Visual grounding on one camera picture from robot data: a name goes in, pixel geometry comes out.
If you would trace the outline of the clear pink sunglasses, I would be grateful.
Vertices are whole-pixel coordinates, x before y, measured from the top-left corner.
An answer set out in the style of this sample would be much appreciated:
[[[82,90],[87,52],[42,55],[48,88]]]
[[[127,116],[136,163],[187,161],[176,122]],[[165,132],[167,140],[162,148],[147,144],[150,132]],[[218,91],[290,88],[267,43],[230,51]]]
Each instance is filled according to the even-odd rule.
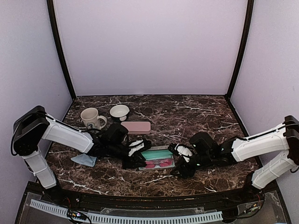
[[[146,169],[154,169],[154,168],[169,168],[174,164],[174,160],[172,158],[168,159],[157,159],[146,161]]]

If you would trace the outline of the grey case teal lining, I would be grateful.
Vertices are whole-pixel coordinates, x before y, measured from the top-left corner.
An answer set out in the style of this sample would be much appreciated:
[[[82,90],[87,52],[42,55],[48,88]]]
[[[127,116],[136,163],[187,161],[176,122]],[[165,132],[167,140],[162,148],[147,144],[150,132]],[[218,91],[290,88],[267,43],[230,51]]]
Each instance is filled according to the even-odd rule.
[[[173,154],[168,150],[168,146],[153,147],[144,152],[141,152],[141,154],[145,158],[146,161],[157,160],[157,159],[168,159],[168,158],[172,158],[174,160]],[[146,169],[145,167],[139,168],[139,170],[142,170],[142,171],[154,170],[154,169]]]

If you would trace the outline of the pink glasses case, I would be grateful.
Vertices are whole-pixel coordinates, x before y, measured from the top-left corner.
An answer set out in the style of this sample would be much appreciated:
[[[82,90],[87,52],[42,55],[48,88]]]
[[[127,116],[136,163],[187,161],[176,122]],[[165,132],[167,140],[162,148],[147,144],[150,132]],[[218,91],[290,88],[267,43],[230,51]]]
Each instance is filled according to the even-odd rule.
[[[128,134],[149,134],[151,123],[148,121],[123,121],[121,125],[128,130]]]

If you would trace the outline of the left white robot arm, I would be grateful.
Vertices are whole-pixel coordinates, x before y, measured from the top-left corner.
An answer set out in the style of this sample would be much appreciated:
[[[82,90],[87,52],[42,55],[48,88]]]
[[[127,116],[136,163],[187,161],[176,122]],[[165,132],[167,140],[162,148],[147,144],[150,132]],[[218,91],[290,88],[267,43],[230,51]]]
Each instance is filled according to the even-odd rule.
[[[55,203],[63,203],[66,193],[58,187],[58,179],[40,153],[40,140],[56,142],[91,157],[121,159],[124,169],[144,167],[142,152],[151,148],[151,142],[146,139],[129,141],[128,129],[121,124],[113,123],[105,131],[79,130],[56,120],[40,105],[16,120],[13,131],[11,154],[24,159]]]

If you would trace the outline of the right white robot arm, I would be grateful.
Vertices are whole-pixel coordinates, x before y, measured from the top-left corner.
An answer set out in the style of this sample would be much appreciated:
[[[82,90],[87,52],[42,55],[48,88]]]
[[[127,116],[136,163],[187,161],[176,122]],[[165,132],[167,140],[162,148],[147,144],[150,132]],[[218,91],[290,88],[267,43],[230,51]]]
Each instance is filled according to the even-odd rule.
[[[238,193],[238,198],[244,203],[256,196],[256,190],[299,167],[299,122],[291,115],[268,131],[248,137],[235,136],[220,145],[206,132],[194,134],[189,143],[190,147],[169,145],[168,150],[179,157],[171,175],[191,178],[203,168],[233,165],[262,154],[279,152],[270,162],[246,177],[247,182]]]

